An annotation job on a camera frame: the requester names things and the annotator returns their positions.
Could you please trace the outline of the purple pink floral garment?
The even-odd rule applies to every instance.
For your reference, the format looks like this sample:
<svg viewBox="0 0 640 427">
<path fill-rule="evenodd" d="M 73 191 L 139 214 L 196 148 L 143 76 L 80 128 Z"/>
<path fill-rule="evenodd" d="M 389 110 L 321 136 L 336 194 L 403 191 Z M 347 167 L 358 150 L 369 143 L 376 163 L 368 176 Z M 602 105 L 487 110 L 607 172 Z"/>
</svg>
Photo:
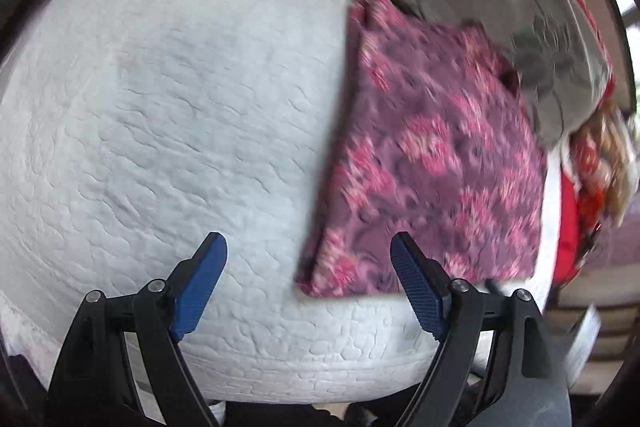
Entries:
<svg viewBox="0 0 640 427">
<path fill-rule="evenodd" d="M 399 232 L 452 277 L 531 277 L 547 156 L 518 74 L 484 27 L 357 0 L 347 45 L 352 97 L 319 197 L 303 293 L 397 293 L 390 241 Z"/>
</svg>

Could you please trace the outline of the red blanket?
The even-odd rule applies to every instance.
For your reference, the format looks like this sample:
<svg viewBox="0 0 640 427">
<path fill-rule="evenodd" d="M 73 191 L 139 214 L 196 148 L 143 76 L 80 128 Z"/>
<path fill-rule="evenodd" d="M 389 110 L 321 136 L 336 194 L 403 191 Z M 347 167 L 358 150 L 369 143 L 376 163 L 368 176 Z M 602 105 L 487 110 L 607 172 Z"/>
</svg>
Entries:
<svg viewBox="0 0 640 427">
<path fill-rule="evenodd" d="M 577 197 L 573 183 L 564 172 L 561 172 L 561 223 L 552 277 L 553 286 L 570 283 L 576 277 L 579 246 Z"/>
</svg>

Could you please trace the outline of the white quilted bed cover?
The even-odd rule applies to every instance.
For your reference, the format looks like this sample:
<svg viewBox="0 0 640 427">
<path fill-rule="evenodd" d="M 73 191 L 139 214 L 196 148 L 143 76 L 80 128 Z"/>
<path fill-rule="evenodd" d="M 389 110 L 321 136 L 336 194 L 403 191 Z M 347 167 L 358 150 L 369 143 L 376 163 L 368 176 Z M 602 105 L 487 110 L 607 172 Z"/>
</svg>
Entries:
<svg viewBox="0 0 640 427">
<path fill-rule="evenodd" d="M 405 296 L 297 277 L 347 112 L 349 0 L 52 0 L 1 71 L 1 330 L 43 384 L 90 291 L 205 236 L 224 272 L 180 345 L 203 395 L 359 401 L 436 351 Z"/>
</svg>

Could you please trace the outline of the doll in plastic bag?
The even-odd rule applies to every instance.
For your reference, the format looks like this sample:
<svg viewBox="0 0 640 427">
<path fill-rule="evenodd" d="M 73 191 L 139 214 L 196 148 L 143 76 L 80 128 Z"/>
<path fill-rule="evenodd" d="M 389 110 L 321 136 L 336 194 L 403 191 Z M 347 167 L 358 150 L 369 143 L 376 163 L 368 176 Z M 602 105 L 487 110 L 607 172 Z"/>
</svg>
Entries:
<svg viewBox="0 0 640 427">
<path fill-rule="evenodd" d="M 616 103 L 603 102 L 568 141 L 576 181 L 578 256 L 596 247 L 605 225 L 623 224 L 639 187 L 639 151 Z"/>
</svg>

